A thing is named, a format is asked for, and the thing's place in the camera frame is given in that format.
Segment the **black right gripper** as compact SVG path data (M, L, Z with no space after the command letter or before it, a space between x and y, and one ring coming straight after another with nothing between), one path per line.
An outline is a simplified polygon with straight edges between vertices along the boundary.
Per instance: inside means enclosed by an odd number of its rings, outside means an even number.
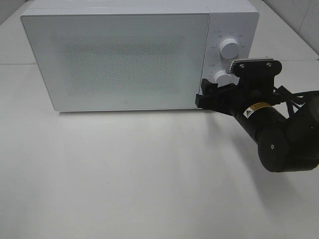
M236 117L241 113L250 117L262 108L270 108L274 92L274 77L242 77L238 85L219 87L207 79L201 81L202 94L197 94L195 104L204 110Z

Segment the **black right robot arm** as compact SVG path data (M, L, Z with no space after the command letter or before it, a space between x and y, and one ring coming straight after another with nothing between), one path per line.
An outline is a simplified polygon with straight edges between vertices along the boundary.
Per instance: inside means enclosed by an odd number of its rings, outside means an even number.
M270 172L309 171L319 165L319 93L275 88L273 76L242 76L218 87L203 79L198 108L234 117L258 146Z

